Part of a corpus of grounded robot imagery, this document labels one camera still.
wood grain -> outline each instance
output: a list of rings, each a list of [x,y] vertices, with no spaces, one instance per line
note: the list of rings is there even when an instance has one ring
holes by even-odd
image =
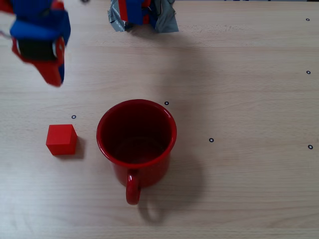
[[[115,32],[109,5],[66,2],[59,89],[0,39],[0,238],[318,238],[319,5],[178,1],[174,34]],[[136,98],[169,101],[178,139],[134,207],[95,134]],[[50,155],[55,123],[74,125],[75,156]]]

red block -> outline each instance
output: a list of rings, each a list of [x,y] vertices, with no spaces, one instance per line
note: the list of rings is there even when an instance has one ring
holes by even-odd
[[[77,135],[71,124],[49,126],[46,146],[52,155],[75,154]]]

